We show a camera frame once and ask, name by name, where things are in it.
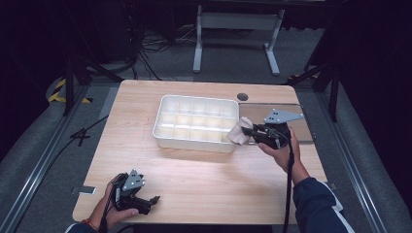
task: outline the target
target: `wooden table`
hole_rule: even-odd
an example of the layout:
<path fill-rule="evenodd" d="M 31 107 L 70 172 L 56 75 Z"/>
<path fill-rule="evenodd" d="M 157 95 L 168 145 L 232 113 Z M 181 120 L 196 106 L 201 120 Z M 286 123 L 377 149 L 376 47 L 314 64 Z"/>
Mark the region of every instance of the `wooden table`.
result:
<path fill-rule="evenodd" d="M 233 153 L 164 149 L 153 136 L 163 95 L 238 101 L 241 92 L 248 94 L 249 103 L 298 104 L 294 89 L 284 85 L 122 82 L 85 180 L 96 192 L 79 196 L 74 220 L 90 215 L 109 180 L 135 168 L 146 180 L 137 196 L 161 197 L 147 216 L 135 216 L 129 222 L 282 224 L 286 174 L 258 147 L 239 146 Z M 311 176 L 326 181 L 315 145 L 304 144 L 300 149 Z M 290 220 L 295 223 L 294 205 Z"/>

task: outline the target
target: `white cloth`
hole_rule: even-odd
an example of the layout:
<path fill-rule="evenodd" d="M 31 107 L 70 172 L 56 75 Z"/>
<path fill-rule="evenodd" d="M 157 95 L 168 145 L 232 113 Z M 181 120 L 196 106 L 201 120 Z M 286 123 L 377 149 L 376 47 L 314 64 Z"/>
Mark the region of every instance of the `white cloth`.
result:
<path fill-rule="evenodd" d="M 227 133 L 226 138 L 230 140 L 230 142 L 237 145 L 244 145 L 248 143 L 251 139 L 251 136 L 245 135 L 242 131 L 242 127 L 253 128 L 254 125 L 249 119 L 242 116 L 240 117 L 239 121 L 237 121 L 236 125 Z"/>

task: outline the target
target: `white plastic tray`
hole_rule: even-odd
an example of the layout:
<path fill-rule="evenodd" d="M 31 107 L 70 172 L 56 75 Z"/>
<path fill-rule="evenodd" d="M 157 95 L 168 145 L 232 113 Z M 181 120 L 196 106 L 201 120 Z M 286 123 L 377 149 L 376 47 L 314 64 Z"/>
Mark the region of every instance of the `white plastic tray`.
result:
<path fill-rule="evenodd" d="M 233 152 L 235 145 L 226 135 L 238 120 L 236 101 L 165 95 L 153 134 L 162 148 Z"/>

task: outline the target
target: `person's left hand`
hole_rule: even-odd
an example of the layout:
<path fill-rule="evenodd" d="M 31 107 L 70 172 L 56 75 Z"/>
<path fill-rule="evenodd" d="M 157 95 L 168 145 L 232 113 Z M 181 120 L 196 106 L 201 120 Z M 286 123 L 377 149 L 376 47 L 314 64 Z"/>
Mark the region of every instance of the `person's left hand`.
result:
<path fill-rule="evenodd" d="M 105 191 L 103 198 L 100 199 L 100 201 L 97 203 L 96 207 L 94 208 L 93 213 L 91 213 L 90 217 L 88 218 L 88 222 L 97 231 L 99 229 L 100 220 L 103 217 L 103 213 L 105 211 L 107 201 L 111 198 L 110 193 L 113 187 L 113 182 L 116 181 L 117 179 L 118 177 L 115 177 L 107 184 L 106 191 Z M 113 206 L 112 201 L 110 201 L 108 208 L 109 208 L 109 213 L 106 216 L 108 230 L 111 230 L 119 222 L 139 214 L 139 211 L 137 209 L 128 209 L 124 211 L 118 211 Z"/>

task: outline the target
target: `jacket sleeve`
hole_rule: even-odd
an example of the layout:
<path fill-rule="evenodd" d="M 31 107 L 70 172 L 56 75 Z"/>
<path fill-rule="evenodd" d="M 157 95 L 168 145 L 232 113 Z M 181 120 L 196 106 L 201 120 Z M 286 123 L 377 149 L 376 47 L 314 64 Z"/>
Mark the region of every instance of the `jacket sleeve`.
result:
<path fill-rule="evenodd" d="M 307 178 L 293 188 L 300 232 L 355 232 L 343 217 L 343 207 L 324 183 Z"/>
<path fill-rule="evenodd" d="M 96 231 L 88 224 L 77 223 L 69 226 L 65 233 L 96 233 Z"/>

